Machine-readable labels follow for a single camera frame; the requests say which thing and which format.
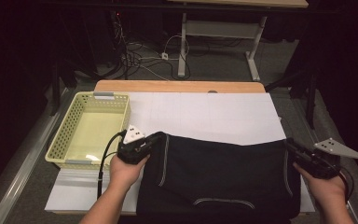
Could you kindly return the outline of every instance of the wrist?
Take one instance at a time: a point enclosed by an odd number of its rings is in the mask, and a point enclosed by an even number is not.
[[[131,185],[126,184],[123,181],[110,181],[106,188],[106,191],[114,191],[121,194],[126,194],[130,190]]]
[[[343,197],[329,197],[319,204],[325,223],[353,223]]]

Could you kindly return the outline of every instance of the controller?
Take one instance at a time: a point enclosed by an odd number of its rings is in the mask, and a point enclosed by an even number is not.
[[[284,141],[287,150],[295,155],[296,163],[315,178],[331,179],[339,175],[340,156],[358,159],[358,152],[332,138],[314,144],[314,149],[301,146],[293,138]]]
[[[159,136],[145,135],[136,127],[130,125],[126,136],[118,143],[117,156],[128,164],[138,164],[150,154],[152,146],[157,143]]]

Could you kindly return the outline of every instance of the human hand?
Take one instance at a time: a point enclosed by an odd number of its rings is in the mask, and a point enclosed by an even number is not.
[[[310,175],[297,163],[293,164],[295,168],[308,180],[310,193],[321,205],[328,203],[332,199],[342,199],[345,201],[345,185],[341,178],[336,176],[331,179],[320,179]]]
[[[308,180],[310,193],[322,208],[321,223],[353,223],[346,207],[345,184],[340,177],[315,178],[297,163],[293,165]]]
[[[142,167],[144,167],[149,156],[145,157],[138,164],[127,164],[118,156],[110,161],[110,182],[109,186],[121,186],[123,189],[130,189],[131,185],[139,178]]]

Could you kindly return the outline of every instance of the table leg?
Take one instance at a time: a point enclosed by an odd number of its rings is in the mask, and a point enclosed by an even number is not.
[[[261,35],[263,34],[266,20],[267,20],[267,17],[261,18],[261,21],[257,28],[257,32],[255,34],[252,51],[246,51],[246,60],[248,61],[248,65],[249,65],[249,69],[251,71],[253,81],[260,81],[260,75],[258,75],[257,67],[255,66],[255,51],[257,50],[258,43],[260,42]]]
[[[186,72],[186,13],[183,13],[182,18],[182,38],[180,45],[179,65],[178,65],[178,76],[184,77]]]

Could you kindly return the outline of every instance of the basket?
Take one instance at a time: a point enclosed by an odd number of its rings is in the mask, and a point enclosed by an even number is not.
[[[113,135],[127,129],[130,97],[112,92],[76,94],[45,156],[60,168],[99,169],[103,152]],[[108,154],[117,150],[119,137]]]

